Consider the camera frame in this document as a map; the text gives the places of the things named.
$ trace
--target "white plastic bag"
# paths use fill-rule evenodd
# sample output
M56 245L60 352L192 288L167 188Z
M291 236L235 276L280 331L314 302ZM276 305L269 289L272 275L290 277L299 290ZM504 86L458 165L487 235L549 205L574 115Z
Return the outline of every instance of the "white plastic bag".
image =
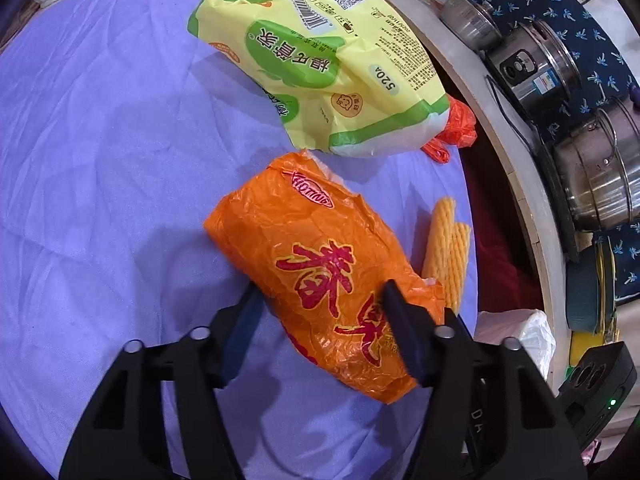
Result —
M509 310L507 312L479 312L474 340L500 344L505 337L516 337L545 378L556 351L556 338L541 310Z

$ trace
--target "orange circular sticker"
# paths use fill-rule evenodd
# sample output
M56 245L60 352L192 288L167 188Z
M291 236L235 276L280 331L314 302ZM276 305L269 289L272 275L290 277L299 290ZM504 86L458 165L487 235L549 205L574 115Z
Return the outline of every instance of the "orange circular sticker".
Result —
M234 61L236 63L240 63L240 58L238 57L238 54L236 54L233 50L231 50L229 48L229 46L225 43L209 43L213 48L219 50L220 52L222 52L223 54L226 54L227 57L231 60Z
M362 110L360 94L333 94L331 104L344 117L355 117Z

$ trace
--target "yellow and green tissue package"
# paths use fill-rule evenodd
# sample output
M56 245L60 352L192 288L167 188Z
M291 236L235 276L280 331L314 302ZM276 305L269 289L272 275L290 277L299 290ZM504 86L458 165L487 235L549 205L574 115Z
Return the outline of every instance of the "yellow and green tissue package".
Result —
M203 0L188 29L262 86L297 148L389 155L447 124L427 52L384 0Z

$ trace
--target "green logo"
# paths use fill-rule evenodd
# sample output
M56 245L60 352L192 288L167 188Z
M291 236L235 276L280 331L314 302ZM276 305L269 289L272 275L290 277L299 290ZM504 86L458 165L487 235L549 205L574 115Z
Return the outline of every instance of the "green logo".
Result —
M259 20L247 30L244 43L267 77L288 86L325 88L340 70L336 51L344 40L338 36L306 38L289 27Z

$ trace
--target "yellow object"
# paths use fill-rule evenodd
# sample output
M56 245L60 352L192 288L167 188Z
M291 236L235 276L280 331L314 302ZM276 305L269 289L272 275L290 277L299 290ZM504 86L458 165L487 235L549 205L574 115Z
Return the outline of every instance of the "yellow object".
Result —
M433 208L427 251L422 265L423 278L435 278L444 284L449 264L455 213L456 201L450 196L438 200Z
M203 0L188 30L269 93L297 148L389 155L447 124L429 55L385 0Z
M460 311L470 244L471 227L456 222L453 225L447 275L444 279L445 304L456 314Z
M589 348L604 345L604 334L590 334L588 332L573 332L571 335L571 350L569 365L576 366Z

